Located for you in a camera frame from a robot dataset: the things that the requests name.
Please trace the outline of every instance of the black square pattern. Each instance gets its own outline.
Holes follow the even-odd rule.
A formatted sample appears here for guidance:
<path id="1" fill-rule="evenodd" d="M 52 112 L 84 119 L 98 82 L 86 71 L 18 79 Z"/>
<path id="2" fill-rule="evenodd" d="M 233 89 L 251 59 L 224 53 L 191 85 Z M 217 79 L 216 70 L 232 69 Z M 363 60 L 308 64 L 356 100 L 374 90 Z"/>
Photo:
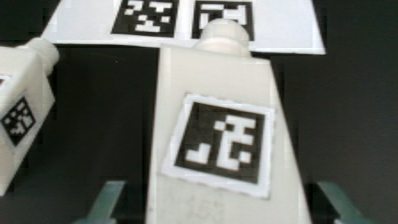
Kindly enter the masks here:
<path id="1" fill-rule="evenodd" d="M 175 37 L 178 0 L 123 0 L 112 33 Z"/>
<path id="2" fill-rule="evenodd" d="M 194 12 L 192 38 L 200 39 L 207 24 L 216 19 L 232 19 L 246 28 L 255 40 L 253 2 L 198 1 Z"/>
<path id="3" fill-rule="evenodd" d="M 175 166 L 258 184 L 265 114 L 194 103 Z"/>
<path id="4" fill-rule="evenodd" d="M 18 146 L 34 124 L 34 113 L 29 107 L 27 99 L 24 97 L 2 118 L 2 126 L 15 146 Z"/>

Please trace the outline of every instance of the white plastic container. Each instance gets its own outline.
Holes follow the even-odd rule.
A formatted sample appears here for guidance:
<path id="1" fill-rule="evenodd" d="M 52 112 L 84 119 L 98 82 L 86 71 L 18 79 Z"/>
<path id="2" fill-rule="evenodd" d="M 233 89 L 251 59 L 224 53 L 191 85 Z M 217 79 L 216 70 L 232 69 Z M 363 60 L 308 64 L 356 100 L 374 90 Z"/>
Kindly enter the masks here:
<path id="1" fill-rule="evenodd" d="M 311 223 L 271 62 L 228 20 L 160 50 L 146 220 Z"/>
<path id="2" fill-rule="evenodd" d="M 33 145 L 56 102 L 47 75 L 59 51 L 45 39 L 0 47 L 0 196 Z"/>

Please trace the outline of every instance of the dark background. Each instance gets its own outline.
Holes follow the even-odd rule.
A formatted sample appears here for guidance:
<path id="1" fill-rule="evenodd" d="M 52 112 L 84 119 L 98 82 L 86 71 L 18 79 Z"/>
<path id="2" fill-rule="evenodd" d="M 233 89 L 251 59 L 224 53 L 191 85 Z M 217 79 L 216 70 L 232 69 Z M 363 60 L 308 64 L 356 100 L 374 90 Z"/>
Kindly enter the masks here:
<path id="1" fill-rule="evenodd" d="M 0 44 L 17 46 L 41 35 L 59 1 L 0 3 Z M 304 183 L 335 181 L 365 215 L 393 224 L 398 2 L 315 0 L 315 8 L 327 55 L 255 56 L 272 60 Z M 59 45 L 59 50 L 57 104 L 0 198 L 0 223 L 72 223 L 109 179 L 130 181 L 118 214 L 143 223 L 159 49 Z"/>

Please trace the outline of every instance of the apriltag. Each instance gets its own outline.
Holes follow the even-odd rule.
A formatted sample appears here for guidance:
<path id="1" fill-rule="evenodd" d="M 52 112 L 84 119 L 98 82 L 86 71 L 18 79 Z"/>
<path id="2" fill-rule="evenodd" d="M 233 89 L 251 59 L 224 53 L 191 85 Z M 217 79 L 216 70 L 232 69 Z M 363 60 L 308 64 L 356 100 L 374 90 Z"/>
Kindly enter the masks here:
<path id="1" fill-rule="evenodd" d="M 189 94 L 164 174 L 267 198 L 274 116 L 272 108 Z"/>

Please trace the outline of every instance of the white paper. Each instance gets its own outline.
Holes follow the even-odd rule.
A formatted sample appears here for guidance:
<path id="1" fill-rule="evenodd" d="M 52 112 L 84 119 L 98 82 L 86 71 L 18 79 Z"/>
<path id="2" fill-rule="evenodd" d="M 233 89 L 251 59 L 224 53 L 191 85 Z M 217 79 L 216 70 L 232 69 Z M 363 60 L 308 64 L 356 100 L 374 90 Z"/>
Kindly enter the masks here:
<path id="1" fill-rule="evenodd" d="M 65 44 L 159 47 L 166 43 L 192 47 L 198 42 L 198 39 L 192 38 L 198 1 L 180 0 L 175 37 L 112 33 L 121 2 L 123 0 L 63 0 L 43 38 L 54 43 Z M 253 4 L 251 51 L 326 54 L 311 0 L 219 0 L 208 2 L 214 5 L 221 2 L 251 2 Z M 235 11 L 224 11 L 224 15 L 235 18 Z"/>

